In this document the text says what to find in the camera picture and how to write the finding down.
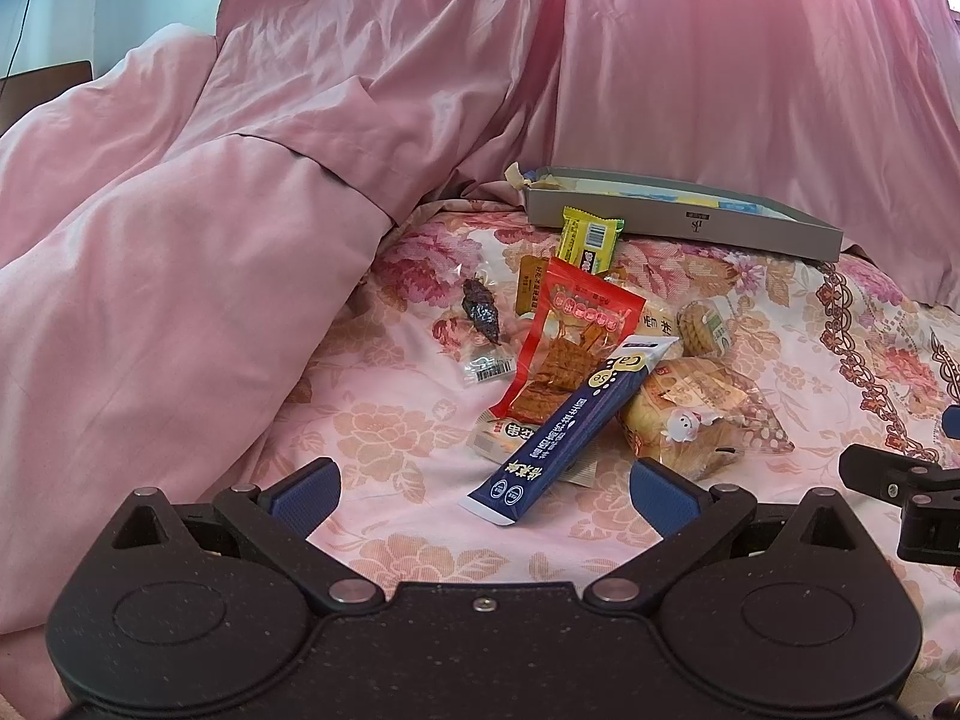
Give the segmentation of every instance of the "floral bedsheet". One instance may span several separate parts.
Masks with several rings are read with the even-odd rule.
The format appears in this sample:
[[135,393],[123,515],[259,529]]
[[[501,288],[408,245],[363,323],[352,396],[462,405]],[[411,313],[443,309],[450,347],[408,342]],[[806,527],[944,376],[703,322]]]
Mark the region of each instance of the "floral bedsheet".
[[[512,312],[520,257],[549,254],[558,242],[504,207],[434,203],[395,230],[251,470],[269,485],[332,456],[343,497],[311,541],[388,592],[403,580],[568,580],[582,589],[658,540],[631,506],[632,456],[613,427],[602,436],[608,452],[594,488],[558,483],[507,530],[457,505],[493,471],[464,440],[507,386],[463,382],[470,330],[457,310],[462,280],[479,266],[493,275],[506,335],[521,340]],[[678,306],[728,301],[728,360],[757,381],[796,444],[789,455],[748,452],[707,484],[735,481],[771,502],[795,502],[813,485],[843,490],[837,457],[853,442],[960,464],[960,443],[939,428],[944,407],[960,402],[960,319],[905,298],[865,260],[845,254],[836,266],[814,266],[631,236],[618,245],[616,264]],[[844,495],[923,615],[925,643],[902,700],[928,716],[960,693],[960,573],[899,562],[898,511]]]

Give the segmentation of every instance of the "white cartoon figure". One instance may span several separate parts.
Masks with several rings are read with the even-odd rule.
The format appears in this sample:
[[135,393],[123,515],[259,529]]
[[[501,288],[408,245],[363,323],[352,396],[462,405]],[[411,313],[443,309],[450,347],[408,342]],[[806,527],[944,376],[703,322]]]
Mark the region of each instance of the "white cartoon figure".
[[700,426],[712,424],[717,416],[717,413],[695,412],[693,409],[674,409],[666,418],[666,430],[661,430],[661,435],[672,442],[692,442]]

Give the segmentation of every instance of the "wooden headboard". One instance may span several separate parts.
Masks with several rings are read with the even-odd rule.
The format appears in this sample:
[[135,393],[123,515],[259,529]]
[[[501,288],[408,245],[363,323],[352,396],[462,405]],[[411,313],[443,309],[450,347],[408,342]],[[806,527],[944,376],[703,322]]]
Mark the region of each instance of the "wooden headboard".
[[92,78],[93,69],[88,61],[69,62],[10,76],[3,95],[0,95],[0,134],[32,108],[48,103],[70,87]]

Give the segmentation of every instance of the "blue and white packet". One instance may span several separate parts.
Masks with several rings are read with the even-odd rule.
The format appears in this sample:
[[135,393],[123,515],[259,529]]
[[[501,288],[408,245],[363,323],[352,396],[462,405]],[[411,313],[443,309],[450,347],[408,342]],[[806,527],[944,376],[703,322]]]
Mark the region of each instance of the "blue and white packet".
[[460,501],[496,525],[512,525],[576,461],[679,338],[627,336],[525,444]]

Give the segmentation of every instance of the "open box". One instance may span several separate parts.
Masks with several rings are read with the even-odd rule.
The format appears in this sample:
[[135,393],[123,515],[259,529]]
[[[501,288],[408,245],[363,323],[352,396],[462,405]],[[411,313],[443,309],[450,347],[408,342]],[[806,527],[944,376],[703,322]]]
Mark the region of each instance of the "open box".
[[623,231],[755,248],[822,262],[840,259],[843,231],[782,203],[752,194],[648,175],[542,167],[558,188],[524,190],[531,224],[563,227],[563,209],[622,218]]

